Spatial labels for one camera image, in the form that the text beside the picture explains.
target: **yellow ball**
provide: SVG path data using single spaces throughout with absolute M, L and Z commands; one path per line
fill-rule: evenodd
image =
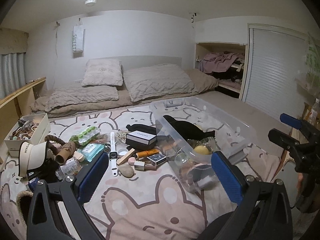
M 195 152 L 196 153 L 199 153 L 199 154 L 202 154 L 202 155 L 209 155 L 210 152 L 209 150 L 207 149 L 206 146 L 203 146 L 203 145 L 198 145 L 196 148 L 195 148 Z

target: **smoke detector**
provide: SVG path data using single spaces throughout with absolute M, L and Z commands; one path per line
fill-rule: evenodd
M 87 0 L 84 2 L 86 6 L 94 6 L 97 3 L 97 0 Z

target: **white watch strap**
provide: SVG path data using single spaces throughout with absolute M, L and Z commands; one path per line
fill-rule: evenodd
M 116 159 L 112 159 L 111 160 L 111 171 L 112 171 L 112 175 L 114 177 L 118 176 L 118 166 L 117 166 L 117 160 Z
M 111 152 L 116 151 L 116 142 L 115 142 L 115 133 L 111 132 L 110 133 L 110 143 L 111 143 Z

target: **blue rubber pad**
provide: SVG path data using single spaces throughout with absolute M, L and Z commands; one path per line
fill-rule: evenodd
M 94 191 L 96 190 L 102 176 L 109 166 L 109 158 L 107 153 L 103 153 L 96 161 L 94 166 L 88 172 L 82 183 L 79 185 L 78 201 L 81 204 L 90 201 Z
M 242 186 L 233 175 L 230 168 L 225 164 L 225 162 L 217 153 L 213 153 L 211 156 L 211 166 L 218 176 L 230 201 L 240 205 L 243 199 Z
M 280 121 L 297 129 L 300 130 L 302 123 L 300 120 L 288 115 L 288 114 L 281 114 L 280 115 Z

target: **white door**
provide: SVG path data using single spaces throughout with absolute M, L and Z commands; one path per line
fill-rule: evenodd
M 282 113 L 297 117 L 305 101 L 294 80 L 305 68 L 304 36 L 266 28 L 249 26 L 249 61 L 242 100 L 277 120 Z

